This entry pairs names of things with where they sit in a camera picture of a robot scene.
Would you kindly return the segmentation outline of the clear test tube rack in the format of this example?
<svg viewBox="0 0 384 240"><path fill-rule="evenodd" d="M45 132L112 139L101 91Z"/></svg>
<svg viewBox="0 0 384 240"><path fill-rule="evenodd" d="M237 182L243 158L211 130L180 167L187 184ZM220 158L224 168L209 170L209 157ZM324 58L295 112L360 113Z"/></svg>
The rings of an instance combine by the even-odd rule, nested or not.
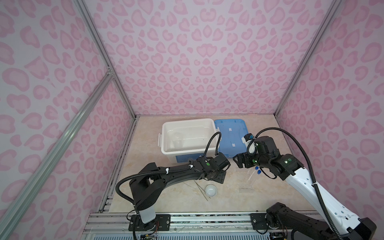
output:
<svg viewBox="0 0 384 240"><path fill-rule="evenodd" d="M254 191L254 184L258 179L257 171L255 167L249 169L240 169L239 180L239 192L241 194L251 193Z"/></svg>

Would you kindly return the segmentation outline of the white ceramic evaporating dish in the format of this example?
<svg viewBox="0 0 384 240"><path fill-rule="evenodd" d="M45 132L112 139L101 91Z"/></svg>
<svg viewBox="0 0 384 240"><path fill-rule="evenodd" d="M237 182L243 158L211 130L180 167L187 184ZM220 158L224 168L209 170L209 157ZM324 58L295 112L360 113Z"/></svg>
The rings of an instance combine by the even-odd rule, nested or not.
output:
<svg viewBox="0 0 384 240"><path fill-rule="evenodd" d="M205 193L208 197L212 198L218 194L218 189L214 185L207 185L205 188Z"/></svg>

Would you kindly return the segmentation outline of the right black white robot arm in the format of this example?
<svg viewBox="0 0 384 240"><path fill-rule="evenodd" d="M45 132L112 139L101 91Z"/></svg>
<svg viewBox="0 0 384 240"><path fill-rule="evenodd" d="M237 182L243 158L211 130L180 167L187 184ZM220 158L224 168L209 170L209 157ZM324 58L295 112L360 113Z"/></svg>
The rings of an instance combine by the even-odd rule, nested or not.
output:
<svg viewBox="0 0 384 240"><path fill-rule="evenodd" d="M314 240L371 240L377 230L369 218L360 218L333 197L314 180L311 171L291 154L282 155L273 138L255 138L252 134L242 137L246 152L234 156L239 168L268 169L274 177L296 189L322 216L323 222L304 216L276 203L267 209L270 227L288 227Z"/></svg>

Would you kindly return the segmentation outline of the clear glass beaker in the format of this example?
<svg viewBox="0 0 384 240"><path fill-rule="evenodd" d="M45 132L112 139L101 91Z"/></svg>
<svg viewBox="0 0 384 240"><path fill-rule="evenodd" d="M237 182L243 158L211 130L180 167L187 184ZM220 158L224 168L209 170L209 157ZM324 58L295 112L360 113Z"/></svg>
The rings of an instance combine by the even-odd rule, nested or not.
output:
<svg viewBox="0 0 384 240"><path fill-rule="evenodd" d="M172 142L173 142L173 145L174 145L174 148L179 150L179 149L182 149L183 148L183 139L184 139L184 136L182 133L179 133L179 132L174 132L172 135L171 135L171 139L172 139Z"/></svg>

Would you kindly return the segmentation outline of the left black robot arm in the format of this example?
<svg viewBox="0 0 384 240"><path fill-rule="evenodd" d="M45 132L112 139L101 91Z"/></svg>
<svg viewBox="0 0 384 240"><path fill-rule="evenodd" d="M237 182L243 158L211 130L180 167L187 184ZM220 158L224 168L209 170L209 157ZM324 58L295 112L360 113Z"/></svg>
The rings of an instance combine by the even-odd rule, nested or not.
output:
<svg viewBox="0 0 384 240"><path fill-rule="evenodd" d="M162 191L175 184L185 181L207 180L223 184L230 161L222 153L214 158L198 157L175 167L158 167L150 163L130 181L136 211L143 224L156 218L155 203Z"/></svg>

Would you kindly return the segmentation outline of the metal tweezers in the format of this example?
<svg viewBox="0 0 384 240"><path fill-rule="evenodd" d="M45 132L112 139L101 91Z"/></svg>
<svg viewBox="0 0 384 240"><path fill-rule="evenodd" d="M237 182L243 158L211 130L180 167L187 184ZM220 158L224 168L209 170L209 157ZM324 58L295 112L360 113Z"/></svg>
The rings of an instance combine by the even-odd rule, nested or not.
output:
<svg viewBox="0 0 384 240"><path fill-rule="evenodd" d="M205 195L205 193L203 192L203 189L201 188L201 186L194 180L194 183L196 184L196 186L198 187L198 190L201 192L201 194L203 195L203 197L206 199L206 201L208 202L208 198L207 196Z"/></svg>

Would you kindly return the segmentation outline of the white plastic storage bin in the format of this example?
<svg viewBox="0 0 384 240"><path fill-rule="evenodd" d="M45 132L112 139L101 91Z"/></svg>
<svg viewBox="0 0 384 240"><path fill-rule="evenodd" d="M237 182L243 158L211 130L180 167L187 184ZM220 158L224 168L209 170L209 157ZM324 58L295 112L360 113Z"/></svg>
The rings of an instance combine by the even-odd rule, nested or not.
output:
<svg viewBox="0 0 384 240"><path fill-rule="evenodd" d="M174 132L182 133L183 148L175 149L171 135ZM170 163L182 164L195 160L203 155L210 138L218 132L212 119L197 119L166 122L158 136L158 146Z"/></svg>

